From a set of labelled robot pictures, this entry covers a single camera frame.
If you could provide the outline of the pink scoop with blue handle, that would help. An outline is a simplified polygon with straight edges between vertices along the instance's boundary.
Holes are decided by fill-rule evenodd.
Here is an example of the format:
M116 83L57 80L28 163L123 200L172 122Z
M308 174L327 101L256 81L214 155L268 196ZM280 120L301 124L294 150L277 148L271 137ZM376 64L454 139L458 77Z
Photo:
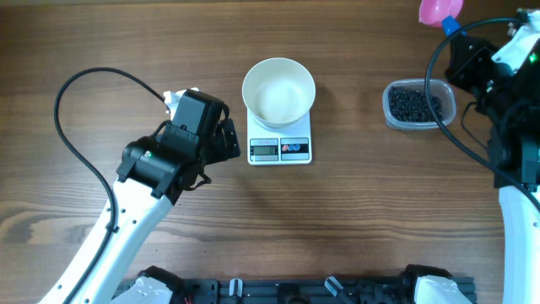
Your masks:
M423 0L418 11L418 21L441 28L449 36L461 27L456 17L462 6L463 0Z

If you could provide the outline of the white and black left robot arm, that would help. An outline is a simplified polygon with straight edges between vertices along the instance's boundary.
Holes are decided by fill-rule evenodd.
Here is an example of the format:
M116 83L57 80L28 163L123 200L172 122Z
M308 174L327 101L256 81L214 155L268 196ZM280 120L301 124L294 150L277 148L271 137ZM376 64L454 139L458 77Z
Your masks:
M171 119L123 151L113 199L44 303L107 303L180 195L211 180L204 168L240 155L223 101L197 89L166 92Z

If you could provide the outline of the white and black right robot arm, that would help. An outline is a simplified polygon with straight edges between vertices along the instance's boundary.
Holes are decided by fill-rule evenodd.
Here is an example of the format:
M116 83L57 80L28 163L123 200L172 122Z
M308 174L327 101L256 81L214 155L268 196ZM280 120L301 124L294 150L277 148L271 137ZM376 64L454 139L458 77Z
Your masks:
M476 110L492 123L483 158L459 141L440 117L440 131L462 152L494 174L505 226L505 303L539 301L539 12L518 9L512 18L459 25L450 12L420 21L442 27L446 38L435 49L424 77L442 51L451 49L446 79L473 95Z

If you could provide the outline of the white digital kitchen scale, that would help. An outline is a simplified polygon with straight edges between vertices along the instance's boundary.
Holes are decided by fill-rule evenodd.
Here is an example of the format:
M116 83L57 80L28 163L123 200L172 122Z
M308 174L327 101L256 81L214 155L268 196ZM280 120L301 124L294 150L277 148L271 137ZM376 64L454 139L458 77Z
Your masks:
M252 166L307 165L312 162L311 117L270 128L247 114L248 163Z

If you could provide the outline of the white bowl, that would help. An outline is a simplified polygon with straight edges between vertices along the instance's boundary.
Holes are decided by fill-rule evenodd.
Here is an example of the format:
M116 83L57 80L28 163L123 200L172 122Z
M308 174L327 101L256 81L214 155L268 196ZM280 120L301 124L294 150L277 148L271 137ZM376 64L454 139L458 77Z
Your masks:
M309 113L316 82L301 63L273 57L254 65L244 77L241 95L249 114L270 128L286 128Z

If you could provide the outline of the black beans in container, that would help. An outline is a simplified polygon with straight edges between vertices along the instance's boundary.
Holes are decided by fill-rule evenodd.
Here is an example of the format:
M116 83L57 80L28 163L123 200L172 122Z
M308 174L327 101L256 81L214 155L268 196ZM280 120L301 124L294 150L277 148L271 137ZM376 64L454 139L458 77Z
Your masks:
M433 122L434 116L442 119L441 99L432 96L428 106L425 93L405 87L392 86L387 94L390 113L401 122Z

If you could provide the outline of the clear plastic container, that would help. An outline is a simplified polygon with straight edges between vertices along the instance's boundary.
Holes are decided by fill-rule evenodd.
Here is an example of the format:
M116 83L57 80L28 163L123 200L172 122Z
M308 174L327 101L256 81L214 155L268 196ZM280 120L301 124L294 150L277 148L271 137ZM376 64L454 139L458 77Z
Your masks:
M386 125L413 131L438 128L424 92L423 79L404 79L390 83L382 96ZM442 123L448 125L456 116L452 88L439 79L430 80L430 104Z

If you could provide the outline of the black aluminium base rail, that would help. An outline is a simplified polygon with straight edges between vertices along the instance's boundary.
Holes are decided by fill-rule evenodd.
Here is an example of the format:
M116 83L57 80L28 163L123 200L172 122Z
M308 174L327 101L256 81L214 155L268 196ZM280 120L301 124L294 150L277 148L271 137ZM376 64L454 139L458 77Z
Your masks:
M413 303L413 281L398 277L362 280L184 280L173 292L147 277L128 280L114 303Z

